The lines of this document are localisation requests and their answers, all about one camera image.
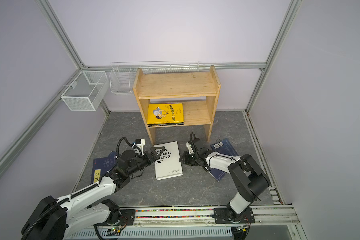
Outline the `white book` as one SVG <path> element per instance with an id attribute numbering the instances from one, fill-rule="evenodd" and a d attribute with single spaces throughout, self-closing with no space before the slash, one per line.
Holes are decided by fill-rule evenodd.
<path id="1" fill-rule="evenodd" d="M 164 152 L 155 162 L 156 179 L 164 180 L 183 175 L 182 164 L 179 162 L 180 153 L 178 142 L 155 145 L 155 148 L 164 147 Z"/>

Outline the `black book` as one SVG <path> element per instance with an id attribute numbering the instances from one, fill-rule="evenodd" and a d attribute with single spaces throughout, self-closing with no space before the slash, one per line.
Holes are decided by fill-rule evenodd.
<path id="1" fill-rule="evenodd" d="M 156 127 L 172 127 L 172 126 L 183 126 L 184 123 L 164 123 L 164 124 L 152 124 L 147 125 L 149 128 L 156 128 Z"/>

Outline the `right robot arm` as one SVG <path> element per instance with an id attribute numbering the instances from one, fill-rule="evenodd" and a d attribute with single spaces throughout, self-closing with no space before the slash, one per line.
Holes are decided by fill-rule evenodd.
<path id="1" fill-rule="evenodd" d="M 199 139 L 187 142 L 188 148 L 179 162 L 188 166 L 200 166 L 210 172 L 217 169 L 231 175 L 237 193 L 227 204 L 227 210 L 220 218 L 233 223 L 240 222 L 244 212 L 271 185 L 269 177 L 251 155 L 229 156 L 202 147 Z"/>

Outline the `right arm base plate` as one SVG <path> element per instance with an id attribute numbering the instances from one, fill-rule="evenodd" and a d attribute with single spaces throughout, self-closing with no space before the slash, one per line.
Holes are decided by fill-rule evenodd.
<path id="1" fill-rule="evenodd" d="M 214 208 L 212 217 L 216 224 L 253 224 L 255 218 L 253 210 L 247 207 L 242 213 L 237 214 L 234 210 L 224 208 Z"/>

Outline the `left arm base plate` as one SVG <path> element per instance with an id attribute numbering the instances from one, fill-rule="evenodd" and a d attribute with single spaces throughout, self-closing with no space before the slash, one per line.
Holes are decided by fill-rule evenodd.
<path id="1" fill-rule="evenodd" d="M 132 226 L 136 215 L 135 209 L 121 209 L 118 212 L 111 212 L 109 218 L 97 224 L 97 226 Z"/>

